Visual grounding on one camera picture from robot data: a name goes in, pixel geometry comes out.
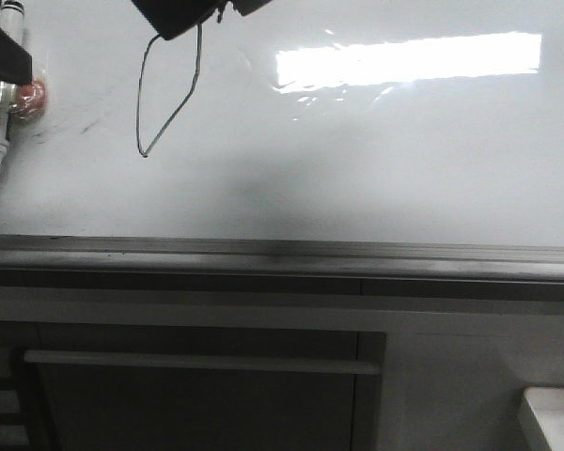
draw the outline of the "metal ledge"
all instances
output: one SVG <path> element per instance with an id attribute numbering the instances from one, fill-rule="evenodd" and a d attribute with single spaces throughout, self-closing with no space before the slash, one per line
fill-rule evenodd
<path id="1" fill-rule="evenodd" d="M 0 269 L 564 281 L 564 248 L 0 235 Z"/>

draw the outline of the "marker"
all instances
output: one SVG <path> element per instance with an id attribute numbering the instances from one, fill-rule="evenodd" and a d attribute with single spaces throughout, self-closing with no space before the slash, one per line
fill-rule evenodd
<path id="1" fill-rule="evenodd" d="M 21 45 L 23 41 L 24 6 L 7 0 L 0 12 L 0 27 L 11 39 Z M 0 165 L 10 148 L 11 109 L 15 99 L 16 85 L 0 81 Z"/>

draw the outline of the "white surface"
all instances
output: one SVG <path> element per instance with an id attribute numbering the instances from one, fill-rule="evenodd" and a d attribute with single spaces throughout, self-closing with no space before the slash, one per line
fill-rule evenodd
<path id="1" fill-rule="evenodd" d="M 564 245 L 564 0 L 229 8 L 206 24 L 196 94 L 146 160 L 134 103 L 153 31 L 132 3 L 25 6 L 49 110 L 5 159 L 0 233 Z M 468 75 L 461 57 L 439 63 L 443 42 L 513 33 L 540 36 L 537 69 L 506 74 L 489 50 L 472 76 L 453 76 Z M 154 47 L 147 139 L 189 87 L 195 38 Z M 395 67 L 422 39 L 437 59 L 410 51 Z M 279 84 L 282 52 L 355 45 L 384 58 L 366 61 L 371 77 L 355 64 L 336 79 L 372 85 Z M 385 83 L 383 69 L 403 78 Z"/>
<path id="2" fill-rule="evenodd" d="M 536 428 L 550 450 L 564 451 L 564 389 L 528 388 L 523 403 L 533 413 L 533 416 L 527 417 L 529 424 L 523 425 L 525 430 Z"/>

